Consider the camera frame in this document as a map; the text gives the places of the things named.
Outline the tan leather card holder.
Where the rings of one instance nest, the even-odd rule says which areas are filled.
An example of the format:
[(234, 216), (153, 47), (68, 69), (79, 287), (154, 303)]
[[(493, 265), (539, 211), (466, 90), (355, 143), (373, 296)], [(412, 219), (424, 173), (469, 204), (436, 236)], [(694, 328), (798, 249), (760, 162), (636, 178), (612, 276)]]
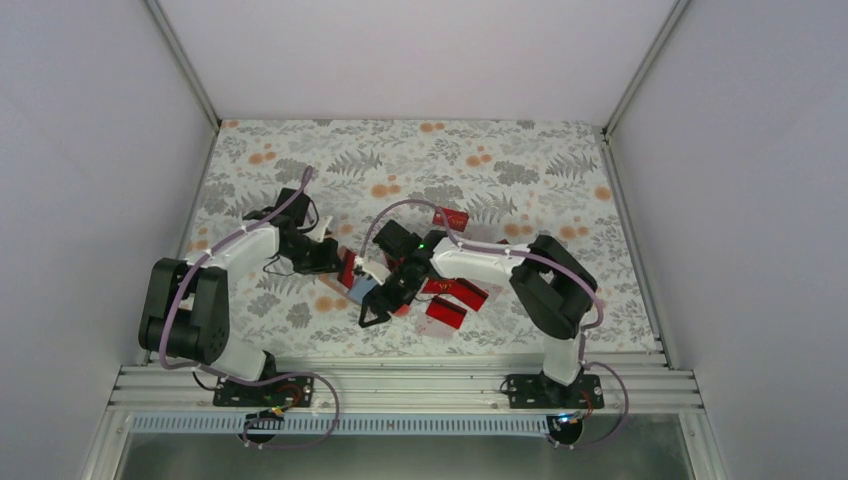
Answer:
[(360, 304), (364, 300), (365, 296), (372, 289), (374, 289), (375, 287), (378, 287), (378, 286), (382, 286), (382, 285), (378, 284), (374, 279), (372, 279), (372, 278), (370, 278), (366, 275), (360, 275), (360, 274), (358, 274), (357, 272), (354, 271), (355, 272), (355, 282), (354, 282), (353, 288), (350, 289), (350, 290), (347, 290), (344, 286), (342, 286), (337, 281), (338, 272), (321, 274), (319, 276), (319, 280), (321, 282), (323, 282), (325, 285), (327, 285), (329, 288), (334, 290), (336, 293), (339, 293), (340, 295), (342, 295), (346, 299), (348, 299), (348, 300), (350, 300), (350, 301), (352, 301), (356, 304)]

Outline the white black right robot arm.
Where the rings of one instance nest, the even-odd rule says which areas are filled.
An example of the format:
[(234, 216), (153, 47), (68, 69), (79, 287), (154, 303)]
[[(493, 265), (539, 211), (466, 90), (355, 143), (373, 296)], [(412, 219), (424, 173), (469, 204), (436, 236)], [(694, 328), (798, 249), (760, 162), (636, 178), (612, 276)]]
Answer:
[(466, 280), (512, 290), (544, 337), (541, 391), (555, 407), (565, 407), (580, 393), (585, 345), (583, 319), (598, 309), (594, 277), (549, 235), (529, 244), (473, 241), (453, 231), (432, 230), (420, 238), (395, 221), (378, 232), (375, 245), (396, 260), (394, 268), (363, 255), (353, 270), (373, 281), (362, 297), (375, 323), (389, 320), (408, 305), (427, 280)]

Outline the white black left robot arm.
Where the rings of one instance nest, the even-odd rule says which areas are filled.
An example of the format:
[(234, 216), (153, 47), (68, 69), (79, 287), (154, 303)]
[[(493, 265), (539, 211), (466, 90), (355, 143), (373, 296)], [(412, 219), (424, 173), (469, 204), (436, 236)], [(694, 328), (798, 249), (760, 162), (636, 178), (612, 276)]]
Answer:
[(151, 271), (140, 320), (141, 348), (238, 378), (255, 405), (278, 391), (272, 355), (231, 334), (230, 293), (254, 269), (288, 260), (294, 273), (318, 275), (343, 268), (329, 223), (308, 195), (284, 188), (271, 207), (244, 216), (222, 244), (183, 259), (163, 258)]

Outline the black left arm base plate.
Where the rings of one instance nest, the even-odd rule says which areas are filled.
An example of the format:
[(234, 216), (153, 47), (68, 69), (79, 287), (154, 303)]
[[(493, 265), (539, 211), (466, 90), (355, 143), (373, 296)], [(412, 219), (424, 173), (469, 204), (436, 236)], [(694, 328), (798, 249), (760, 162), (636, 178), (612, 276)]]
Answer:
[(216, 407), (297, 407), (307, 408), (312, 403), (315, 380), (307, 376), (294, 376), (265, 386), (252, 386), (231, 379), (219, 379), (213, 391)]

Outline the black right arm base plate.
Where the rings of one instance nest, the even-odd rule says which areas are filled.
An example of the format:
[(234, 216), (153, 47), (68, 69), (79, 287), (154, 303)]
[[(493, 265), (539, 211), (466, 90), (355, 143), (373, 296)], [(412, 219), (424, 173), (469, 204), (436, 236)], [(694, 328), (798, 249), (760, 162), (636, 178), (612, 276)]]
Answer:
[(512, 409), (600, 409), (605, 406), (600, 378), (579, 374), (564, 386), (544, 374), (507, 375), (499, 387)]

